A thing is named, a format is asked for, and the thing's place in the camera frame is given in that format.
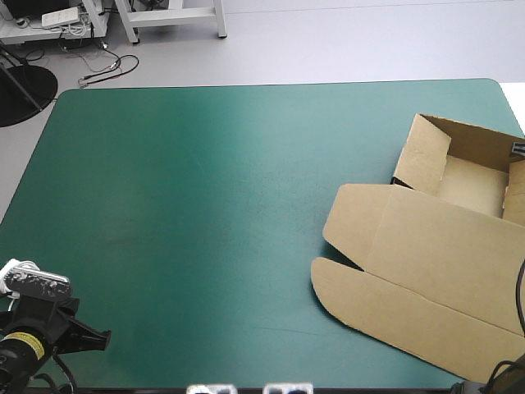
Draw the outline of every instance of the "floor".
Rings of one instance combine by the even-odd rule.
[[[492,78],[504,86],[525,128],[525,0],[223,1],[227,39],[217,38],[214,25],[184,25],[142,29],[141,44],[132,46],[112,16],[109,48],[137,55],[140,66],[95,86]],[[44,47],[46,56],[36,64],[57,75],[60,91],[77,88],[90,73],[84,61],[93,69],[112,62],[94,48],[80,52],[83,60],[54,42]],[[50,112],[0,129],[0,219]],[[91,116],[110,115],[109,108]]]

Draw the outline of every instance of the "white shelf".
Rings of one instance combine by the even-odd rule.
[[[107,31],[107,21],[109,19],[109,13],[99,15],[99,12],[102,11],[103,5],[102,0],[84,0],[83,3],[91,2],[89,5],[93,10],[96,10],[95,13],[89,12],[89,19],[94,22],[94,37],[104,37]],[[6,15],[6,10],[2,9],[2,14]],[[64,39],[80,39],[80,38],[89,38],[91,37],[91,29],[87,29],[84,36],[74,36],[69,33],[62,33],[59,29],[54,28],[50,30],[42,29],[41,20],[33,19],[31,21],[31,26],[27,26],[24,29],[18,27],[15,21],[6,21],[0,19],[0,40],[4,44],[22,44],[27,41],[36,41],[41,39],[58,39],[62,37]]]

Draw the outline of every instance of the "wire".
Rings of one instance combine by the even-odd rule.
[[[522,326],[523,335],[525,336],[525,318],[523,317],[523,305],[522,305],[522,283],[523,283],[523,274],[525,273],[525,260],[523,260],[522,265],[518,271],[518,278],[516,279],[516,310],[518,311],[519,323]],[[498,371],[504,365],[510,365],[511,368],[521,369],[525,371],[525,365],[517,363],[516,361],[503,360],[500,361],[492,370],[492,374],[489,377],[489,380],[486,382],[483,392],[490,394],[492,386],[494,386],[496,375]]]
[[[40,53],[40,56],[37,56],[33,59],[29,59],[29,56],[37,51],[41,51]],[[27,61],[27,62],[36,62],[37,60],[40,60],[42,57],[44,57],[44,55],[46,54],[46,51],[44,48],[36,48],[36,49],[33,49],[32,51],[29,51],[25,56],[24,56],[24,59]]]
[[[121,69],[121,61],[122,61],[122,59],[125,59],[127,57],[134,58],[136,63],[129,70],[122,71],[122,69]],[[107,74],[109,72],[113,72],[115,70],[108,70],[108,71],[104,71],[104,72],[98,73],[97,75],[85,76],[85,77],[79,79],[79,85],[80,85],[81,88],[85,88],[86,86],[98,84],[100,82],[104,82],[105,80],[113,80],[113,79],[119,78],[121,76],[125,76],[126,74],[131,73],[135,68],[137,68],[139,66],[139,64],[140,64],[140,60],[135,55],[124,55],[124,56],[121,56],[119,61],[118,61],[117,66],[115,67],[116,69],[120,70],[119,74],[116,74],[114,76],[106,76],[104,78],[101,78],[101,79],[98,79],[98,80],[92,80],[92,81],[89,81],[89,82],[85,82],[85,81],[89,80],[89,79],[91,79],[93,77],[97,77],[97,76],[101,76],[101,75]]]
[[[486,383],[486,386],[483,388],[483,392],[486,394],[489,394],[492,390],[492,387],[494,386],[495,377],[498,374],[498,371],[503,367],[504,365],[510,365],[511,367],[521,369],[522,371],[525,371],[525,365],[522,365],[520,363],[517,363],[516,361],[510,361],[510,360],[503,360],[500,361],[494,370],[492,371],[491,377],[489,378],[488,382]]]
[[[525,336],[525,318],[523,317],[523,305],[522,305],[522,283],[523,274],[525,273],[525,260],[518,272],[518,280],[516,281],[516,309],[518,310],[519,323],[522,326],[523,335]]]
[[[53,378],[51,378],[47,373],[39,373],[38,375],[34,375],[33,379],[44,380],[49,385],[52,394],[61,394],[60,390],[58,390],[57,384],[53,381]]]
[[[78,386],[76,385],[75,377],[73,376],[73,373],[69,368],[67,368],[66,363],[62,361],[62,359],[58,356],[58,354],[53,353],[52,359],[57,363],[58,367],[62,370],[62,372],[66,375],[67,381],[69,385],[71,386],[71,394],[76,394],[78,392]]]
[[[11,312],[13,310],[13,306],[15,305],[16,298],[13,298],[11,302],[9,303],[9,306],[7,307],[7,312]]]

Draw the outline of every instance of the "cardboard box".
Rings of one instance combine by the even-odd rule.
[[[469,380],[521,356],[514,292],[525,259],[525,157],[514,143],[525,139],[417,115],[392,185],[337,193],[323,235],[363,271],[315,259],[324,307]]]

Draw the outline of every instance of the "green table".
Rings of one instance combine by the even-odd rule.
[[[0,260],[67,275],[113,330],[79,384],[448,387],[328,315],[310,263],[337,188],[387,183],[416,112],[520,135],[491,80],[65,92],[0,226]]]

